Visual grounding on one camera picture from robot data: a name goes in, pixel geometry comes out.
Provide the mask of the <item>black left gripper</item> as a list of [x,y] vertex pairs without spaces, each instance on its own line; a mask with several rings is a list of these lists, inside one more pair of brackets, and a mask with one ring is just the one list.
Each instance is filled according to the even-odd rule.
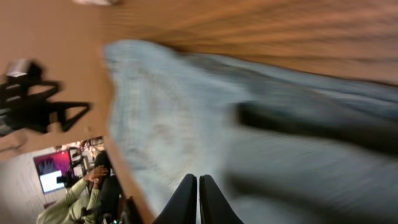
[[60,91],[55,81],[11,81],[1,85],[1,122],[9,134],[20,129],[47,133],[50,113],[63,132],[69,131],[91,109],[89,102],[58,101],[48,98]]

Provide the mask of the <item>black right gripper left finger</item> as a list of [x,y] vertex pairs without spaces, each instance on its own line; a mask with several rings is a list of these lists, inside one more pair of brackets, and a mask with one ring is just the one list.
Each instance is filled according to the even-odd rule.
[[187,174],[153,224],[196,224],[197,178]]

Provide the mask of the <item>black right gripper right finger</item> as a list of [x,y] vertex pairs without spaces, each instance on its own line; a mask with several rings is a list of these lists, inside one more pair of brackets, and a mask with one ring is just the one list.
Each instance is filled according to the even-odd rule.
[[212,176],[200,177],[199,198],[202,224],[243,224]]

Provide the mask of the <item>blue denim jeans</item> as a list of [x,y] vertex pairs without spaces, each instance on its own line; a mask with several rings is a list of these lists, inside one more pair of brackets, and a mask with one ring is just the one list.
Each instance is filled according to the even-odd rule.
[[109,132],[156,215],[208,174],[244,223],[397,222],[397,88],[143,40],[104,59]]

